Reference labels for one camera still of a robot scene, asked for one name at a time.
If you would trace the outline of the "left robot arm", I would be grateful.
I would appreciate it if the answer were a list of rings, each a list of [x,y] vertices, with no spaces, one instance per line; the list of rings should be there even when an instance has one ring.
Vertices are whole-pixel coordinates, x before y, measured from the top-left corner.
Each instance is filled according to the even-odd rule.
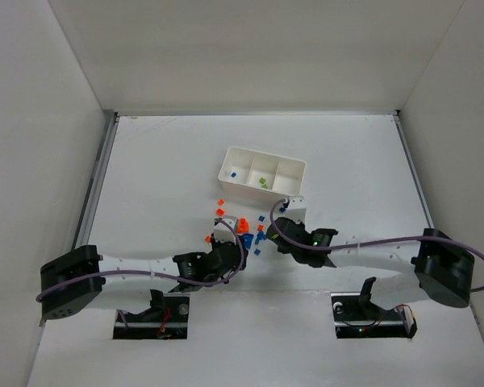
[[[41,267],[36,301],[44,321],[68,318],[84,309],[140,314],[163,308],[167,294],[228,284],[245,268],[247,257],[241,240],[212,240],[209,252],[155,260],[115,258],[85,245]]]

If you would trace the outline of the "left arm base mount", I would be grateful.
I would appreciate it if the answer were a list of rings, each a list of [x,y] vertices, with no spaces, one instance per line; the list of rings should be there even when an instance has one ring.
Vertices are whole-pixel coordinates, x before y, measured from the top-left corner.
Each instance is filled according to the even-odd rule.
[[[188,336],[190,295],[151,291],[150,307],[138,314],[116,314],[112,339],[184,340]]]

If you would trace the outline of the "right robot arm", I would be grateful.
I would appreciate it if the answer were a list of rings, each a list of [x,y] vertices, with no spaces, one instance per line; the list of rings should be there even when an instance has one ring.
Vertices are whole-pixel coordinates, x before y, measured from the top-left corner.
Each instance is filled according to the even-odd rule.
[[[326,228],[308,232],[303,222],[279,217],[271,221],[266,238],[280,253],[311,268],[390,273],[388,277],[367,277],[359,288],[361,303],[374,314],[425,300],[458,309],[469,305],[474,257],[438,230],[425,229],[423,239],[413,241],[413,248],[397,239],[386,250],[377,247],[378,241],[372,246],[354,242],[334,248],[331,242],[337,234]]]

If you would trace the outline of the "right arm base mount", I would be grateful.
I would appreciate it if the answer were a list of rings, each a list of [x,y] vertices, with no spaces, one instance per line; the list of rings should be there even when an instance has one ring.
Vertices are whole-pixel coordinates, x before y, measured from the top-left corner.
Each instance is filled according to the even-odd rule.
[[[360,293],[332,293],[337,339],[413,339],[418,325],[412,308],[399,304],[384,310],[371,302],[376,277],[366,279]]]

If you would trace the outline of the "large blue arch lego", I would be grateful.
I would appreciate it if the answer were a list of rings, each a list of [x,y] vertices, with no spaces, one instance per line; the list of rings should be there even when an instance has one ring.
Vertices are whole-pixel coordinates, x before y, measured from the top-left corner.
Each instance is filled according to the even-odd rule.
[[[251,233],[242,234],[241,239],[243,240],[244,247],[248,250],[251,249],[254,235]]]

